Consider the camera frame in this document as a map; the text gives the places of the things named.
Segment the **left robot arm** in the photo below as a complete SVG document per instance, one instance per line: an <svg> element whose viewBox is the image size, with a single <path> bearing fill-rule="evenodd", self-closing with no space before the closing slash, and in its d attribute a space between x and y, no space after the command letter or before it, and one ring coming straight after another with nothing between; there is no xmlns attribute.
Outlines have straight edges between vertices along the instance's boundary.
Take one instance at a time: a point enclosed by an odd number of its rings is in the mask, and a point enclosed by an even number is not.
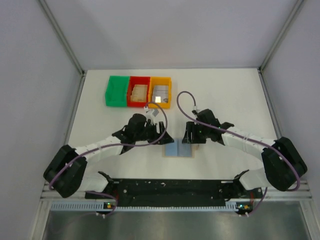
<svg viewBox="0 0 320 240"><path fill-rule="evenodd" d="M90 172L89 166L109 157L120 156L133 148L166 145L174 142L167 133L167 121L154 122L154 118L135 113L128 123L107 138L80 147L62 146L43 173L50 190L62 198L76 192L101 195L113 179L103 171Z"/></svg>

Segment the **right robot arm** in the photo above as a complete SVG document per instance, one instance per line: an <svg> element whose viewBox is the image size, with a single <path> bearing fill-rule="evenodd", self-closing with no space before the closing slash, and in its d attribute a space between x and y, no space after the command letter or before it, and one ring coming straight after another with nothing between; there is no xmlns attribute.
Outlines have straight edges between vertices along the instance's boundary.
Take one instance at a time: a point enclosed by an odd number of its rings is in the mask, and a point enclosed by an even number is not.
<svg viewBox="0 0 320 240"><path fill-rule="evenodd" d="M308 167L287 137L269 139L259 137L235 127L220 123L210 109L193 110L194 121L186 123L182 139L184 144L205 144L207 140L247 153L263 164L255 170L245 170L235 178L245 190L274 187L286 192L308 171Z"/></svg>

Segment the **beige card holder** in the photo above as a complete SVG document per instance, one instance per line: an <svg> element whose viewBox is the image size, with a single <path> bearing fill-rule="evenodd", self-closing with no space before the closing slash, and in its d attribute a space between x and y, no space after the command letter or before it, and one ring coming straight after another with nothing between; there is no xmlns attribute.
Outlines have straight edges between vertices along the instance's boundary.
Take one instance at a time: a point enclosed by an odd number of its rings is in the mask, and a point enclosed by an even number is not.
<svg viewBox="0 0 320 240"><path fill-rule="evenodd" d="M165 146L164 146L162 149L162 156L164 158L194 158L196 155L196 150L198 150L198 145L192 145L192 157L168 157L168 156L165 156Z"/></svg>

